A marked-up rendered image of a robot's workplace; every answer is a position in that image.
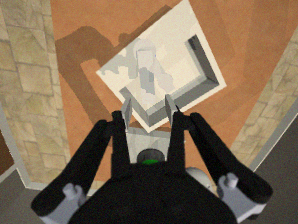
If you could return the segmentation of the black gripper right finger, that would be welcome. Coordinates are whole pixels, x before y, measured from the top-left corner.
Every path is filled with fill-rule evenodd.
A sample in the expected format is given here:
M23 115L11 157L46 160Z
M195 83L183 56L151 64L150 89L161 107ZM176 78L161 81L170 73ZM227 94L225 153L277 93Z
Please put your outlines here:
M170 94L165 94L165 110L171 136L161 189L164 209L170 214L179 214L185 208L184 130L188 130L217 186L219 198L230 207L238 223L257 219L273 194L272 187L234 156L201 114L184 115Z

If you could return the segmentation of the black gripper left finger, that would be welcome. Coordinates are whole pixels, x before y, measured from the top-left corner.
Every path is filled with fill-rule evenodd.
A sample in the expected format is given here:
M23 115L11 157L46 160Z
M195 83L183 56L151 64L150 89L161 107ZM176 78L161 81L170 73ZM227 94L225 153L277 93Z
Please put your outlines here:
M132 112L131 97L126 97L121 109L111 113L109 201L118 217L130 215L136 205L126 138ZM67 224L86 201L111 136L112 121L97 121L63 171L33 199L31 209L45 224Z

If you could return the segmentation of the white square sink basin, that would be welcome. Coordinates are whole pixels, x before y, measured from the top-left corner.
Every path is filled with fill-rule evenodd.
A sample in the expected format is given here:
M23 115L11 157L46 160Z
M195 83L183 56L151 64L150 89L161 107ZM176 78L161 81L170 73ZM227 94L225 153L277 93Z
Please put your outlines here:
M122 103L131 97L132 115L148 133L169 121L167 93L154 76L156 103L142 104L139 66L133 54L140 39L155 44L156 58L175 87L168 94L181 112L226 87L189 1L182 0L96 72Z

